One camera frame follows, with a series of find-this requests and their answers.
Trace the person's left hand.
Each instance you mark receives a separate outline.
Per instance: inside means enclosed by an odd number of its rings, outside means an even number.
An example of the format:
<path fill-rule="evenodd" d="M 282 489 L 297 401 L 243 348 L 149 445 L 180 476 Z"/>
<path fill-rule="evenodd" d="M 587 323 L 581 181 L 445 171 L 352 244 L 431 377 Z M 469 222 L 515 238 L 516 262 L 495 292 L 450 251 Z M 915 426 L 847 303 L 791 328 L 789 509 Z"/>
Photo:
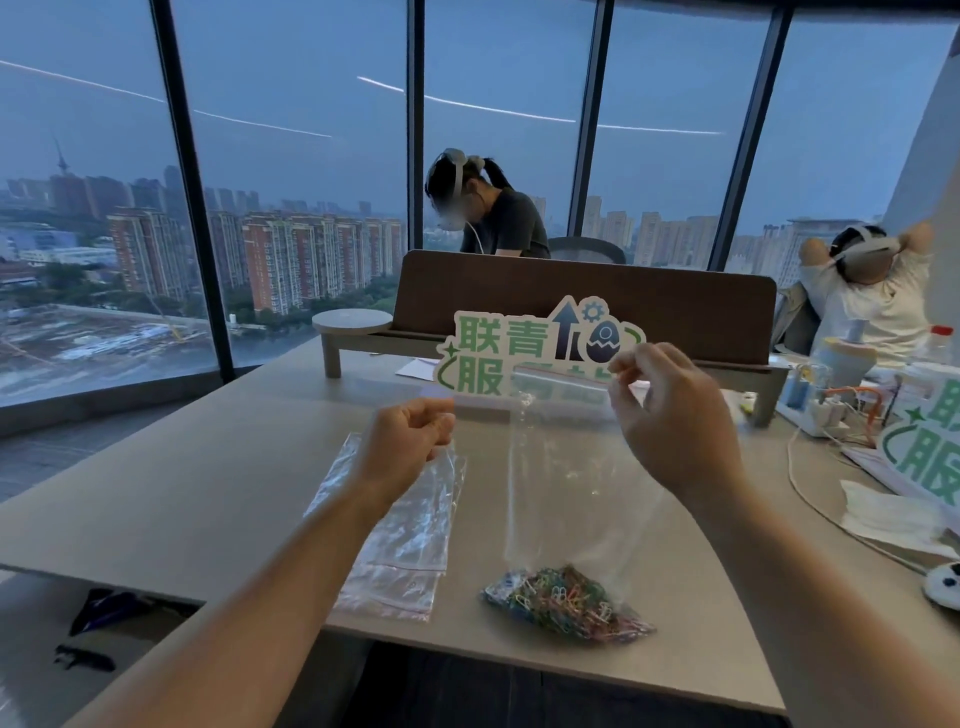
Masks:
<path fill-rule="evenodd" d="M 351 482 L 386 505 L 398 500 L 453 439 L 456 415 L 409 425 L 407 401 L 377 410 L 350 470 Z"/>

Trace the person's right hand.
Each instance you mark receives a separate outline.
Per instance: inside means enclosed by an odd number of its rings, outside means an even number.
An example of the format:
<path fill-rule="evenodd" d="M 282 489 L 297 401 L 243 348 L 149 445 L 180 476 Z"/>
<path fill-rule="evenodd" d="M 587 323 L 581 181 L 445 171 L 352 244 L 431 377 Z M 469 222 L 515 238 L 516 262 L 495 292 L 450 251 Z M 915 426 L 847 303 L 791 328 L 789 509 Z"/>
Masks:
<path fill-rule="evenodd" d="M 738 432 L 715 380 L 677 346 L 644 343 L 619 352 L 609 372 L 637 374 L 630 388 L 647 411 L 646 472 L 682 503 L 729 488 L 742 474 Z"/>

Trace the clear plastic zip bag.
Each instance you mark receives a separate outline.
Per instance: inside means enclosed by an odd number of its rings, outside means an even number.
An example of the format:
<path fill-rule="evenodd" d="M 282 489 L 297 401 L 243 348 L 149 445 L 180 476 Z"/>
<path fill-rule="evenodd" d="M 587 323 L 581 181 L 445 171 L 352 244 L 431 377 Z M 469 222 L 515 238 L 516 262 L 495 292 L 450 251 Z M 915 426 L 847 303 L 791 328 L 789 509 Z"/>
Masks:
<path fill-rule="evenodd" d="M 628 601 L 666 492 L 625 443 L 606 381 L 523 367 L 506 396 L 454 401 L 466 473 L 445 592 L 570 565 Z"/>

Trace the person's right forearm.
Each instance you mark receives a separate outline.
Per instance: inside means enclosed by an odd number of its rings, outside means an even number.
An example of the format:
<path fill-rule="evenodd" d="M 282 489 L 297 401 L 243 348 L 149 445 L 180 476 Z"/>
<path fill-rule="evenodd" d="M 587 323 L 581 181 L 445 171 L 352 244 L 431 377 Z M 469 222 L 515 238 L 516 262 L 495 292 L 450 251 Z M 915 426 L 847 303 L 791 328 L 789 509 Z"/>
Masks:
<path fill-rule="evenodd" d="M 735 589 L 793 728 L 960 728 L 960 693 L 748 480 L 676 495 Z"/>

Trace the green and white cutout sign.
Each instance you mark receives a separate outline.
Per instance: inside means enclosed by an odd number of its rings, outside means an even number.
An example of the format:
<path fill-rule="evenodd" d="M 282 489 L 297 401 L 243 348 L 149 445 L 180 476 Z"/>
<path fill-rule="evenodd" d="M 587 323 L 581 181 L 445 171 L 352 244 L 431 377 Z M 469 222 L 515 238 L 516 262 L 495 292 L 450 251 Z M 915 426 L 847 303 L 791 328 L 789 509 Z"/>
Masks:
<path fill-rule="evenodd" d="M 566 295 L 544 315 L 459 310 L 453 322 L 453 334 L 437 347 L 433 383 L 485 398 L 508 396 L 528 375 L 606 382 L 610 362 L 647 340 L 601 297 Z"/>
<path fill-rule="evenodd" d="M 960 368 L 933 371 L 897 399 L 877 451 L 894 493 L 937 505 L 960 532 Z"/>

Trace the brown desk divider panel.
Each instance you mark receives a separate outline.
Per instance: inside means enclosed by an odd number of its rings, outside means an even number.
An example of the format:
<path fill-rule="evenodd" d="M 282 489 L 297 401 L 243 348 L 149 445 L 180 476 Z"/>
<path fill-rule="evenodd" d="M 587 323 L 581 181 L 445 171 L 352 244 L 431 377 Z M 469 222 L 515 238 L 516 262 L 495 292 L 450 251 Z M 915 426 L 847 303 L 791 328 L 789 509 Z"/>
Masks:
<path fill-rule="evenodd" d="M 459 310 L 544 317 L 565 296 L 597 297 L 696 362 L 768 363 L 777 287 L 766 276 L 414 249 L 403 258 L 391 329 L 453 334 Z"/>

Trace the grey desk shelf riser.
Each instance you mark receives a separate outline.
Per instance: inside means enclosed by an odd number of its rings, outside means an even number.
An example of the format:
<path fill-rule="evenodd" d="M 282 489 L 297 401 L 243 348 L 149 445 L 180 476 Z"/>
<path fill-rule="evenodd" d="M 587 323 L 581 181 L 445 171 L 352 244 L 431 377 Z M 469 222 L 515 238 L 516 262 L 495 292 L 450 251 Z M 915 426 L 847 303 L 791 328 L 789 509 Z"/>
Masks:
<path fill-rule="evenodd" d="M 442 335 L 395 329 L 392 315 L 375 309 L 323 311 L 313 316 L 312 325 L 321 340 L 324 372 L 329 379 L 342 376 L 342 351 L 432 358 L 446 340 Z M 694 363 L 730 392 L 727 402 L 738 423 L 755 429 L 769 427 L 790 372 L 789 364 L 770 361 L 765 365 L 742 365 L 706 360 Z"/>

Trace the stack of clear zip bags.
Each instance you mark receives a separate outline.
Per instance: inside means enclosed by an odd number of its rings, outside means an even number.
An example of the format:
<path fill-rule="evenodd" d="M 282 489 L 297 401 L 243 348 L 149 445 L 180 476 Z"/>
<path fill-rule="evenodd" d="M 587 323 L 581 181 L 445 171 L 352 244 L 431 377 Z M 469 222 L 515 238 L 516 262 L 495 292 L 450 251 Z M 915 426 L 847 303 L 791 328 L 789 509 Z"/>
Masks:
<path fill-rule="evenodd" d="M 334 614 L 427 623 L 449 564 L 450 536 L 468 460 L 453 444 L 372 528 L 334 604 Z"/>

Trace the dark office chair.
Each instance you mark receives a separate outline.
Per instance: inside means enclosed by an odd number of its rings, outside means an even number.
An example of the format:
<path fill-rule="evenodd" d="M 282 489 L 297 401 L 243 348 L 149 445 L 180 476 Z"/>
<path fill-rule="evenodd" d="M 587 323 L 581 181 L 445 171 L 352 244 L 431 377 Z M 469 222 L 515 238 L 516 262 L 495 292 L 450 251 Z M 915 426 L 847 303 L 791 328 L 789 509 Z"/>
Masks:
<path fill-rule="evenodd" d="M 551 259 L 559 261 L 627 264 L 624 249 L 594 237 L 562 236 L 548 240 Z"/>

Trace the white power strip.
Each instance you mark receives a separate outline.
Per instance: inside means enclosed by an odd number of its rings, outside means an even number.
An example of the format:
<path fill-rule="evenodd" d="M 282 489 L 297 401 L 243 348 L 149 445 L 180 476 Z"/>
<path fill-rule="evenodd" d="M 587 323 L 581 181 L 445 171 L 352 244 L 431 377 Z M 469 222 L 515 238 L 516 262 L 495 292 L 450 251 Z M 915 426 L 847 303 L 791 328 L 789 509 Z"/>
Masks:
<path fill-rule="evenodd" d="M 793 408 L 779 401 L 775 405 L 775 412 L 812 438 L 839 441 L 853 432 L 846 423 L 850 408 L 837 396 L 822 402 L 810 399 L 802 408 Z"/>

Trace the pile of colourful paper clips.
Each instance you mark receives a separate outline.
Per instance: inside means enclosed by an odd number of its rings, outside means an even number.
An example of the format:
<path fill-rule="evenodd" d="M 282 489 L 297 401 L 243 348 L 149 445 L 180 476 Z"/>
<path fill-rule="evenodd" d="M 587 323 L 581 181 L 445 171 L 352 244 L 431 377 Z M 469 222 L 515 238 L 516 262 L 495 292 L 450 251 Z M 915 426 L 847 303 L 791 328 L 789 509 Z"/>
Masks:
<path fill-rule="evenodd" d="M 548 632 L 598 645 L 629 645 L 656 628 L 599 582 L 567 564 L 515 569 L 481 591 L 481 599 Z"/>

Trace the person's dark trousers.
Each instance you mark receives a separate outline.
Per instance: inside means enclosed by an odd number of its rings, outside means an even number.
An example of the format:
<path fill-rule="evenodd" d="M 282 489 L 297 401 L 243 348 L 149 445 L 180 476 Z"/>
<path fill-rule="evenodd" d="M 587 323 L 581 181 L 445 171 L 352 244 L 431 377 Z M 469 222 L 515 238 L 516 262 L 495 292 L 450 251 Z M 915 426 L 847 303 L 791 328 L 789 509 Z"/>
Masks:
<path fill-rule="evenodd" d="M 340 728 L 792 728 L 784 717 L 376 642 Z"/>

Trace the blue and black bag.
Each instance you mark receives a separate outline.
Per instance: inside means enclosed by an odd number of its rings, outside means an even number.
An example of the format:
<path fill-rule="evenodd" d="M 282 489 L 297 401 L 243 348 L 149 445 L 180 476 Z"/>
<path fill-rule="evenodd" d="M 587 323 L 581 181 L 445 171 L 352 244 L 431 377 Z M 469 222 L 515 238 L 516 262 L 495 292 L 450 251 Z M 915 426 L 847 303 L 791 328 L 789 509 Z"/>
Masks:
<path fill-rule="evenodd" d="M 69 637 L 118 625 L 151 612 L 154 604 L 132 591 L 111 588 L 90 588 L 85 601 L 74 617 Z"/>

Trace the black object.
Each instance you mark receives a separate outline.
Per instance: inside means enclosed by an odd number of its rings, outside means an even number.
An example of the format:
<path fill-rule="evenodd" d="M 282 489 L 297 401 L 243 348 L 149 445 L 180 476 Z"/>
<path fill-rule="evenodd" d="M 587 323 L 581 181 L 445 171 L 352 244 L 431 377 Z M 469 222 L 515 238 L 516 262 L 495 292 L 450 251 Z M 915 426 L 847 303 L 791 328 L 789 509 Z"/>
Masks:
<path fill-rule="evenodd" d="M 65 672 L 78 667 L 103 674 L 116 671 L 116 663 L 110 656 L 67 644 L 58 644 L 54 648 L 54 664 Z"/>

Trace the dark window frame post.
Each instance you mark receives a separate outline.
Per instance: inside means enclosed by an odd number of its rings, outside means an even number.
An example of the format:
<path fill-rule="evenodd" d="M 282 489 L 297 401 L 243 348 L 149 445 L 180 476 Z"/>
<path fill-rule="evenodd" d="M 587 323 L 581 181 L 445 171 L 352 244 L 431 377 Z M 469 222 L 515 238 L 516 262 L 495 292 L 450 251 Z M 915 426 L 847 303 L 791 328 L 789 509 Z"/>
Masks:
<path fill-rule="evenodd" d="M 583 232 L 615 7 L 616 0 L 594 0 L 567 221 L 568 237 L 580 237 Z"/>
<path fill-rule="evenodd" d="M 236 371 L 224 309 L 216 255 L 196 151 L 186 82 L 179 55 L 171 0 L 148 0 L 166 102 L 171 117 L 178 165 L 197 255 L 200 287 L 210 325 L 222 384 L 235 381 Z"/>
<path fill-rule="evenodd" d="M 426 0 L 405 0 L 406 222 L 410 250 L 424 248 Z"/>
<path fill-rule="evenodd" d="M 707 264 L 711 272 L 724 272 L 729 261 L 794 13 L 791 6 L 776 6 L 771 11 Z"/>

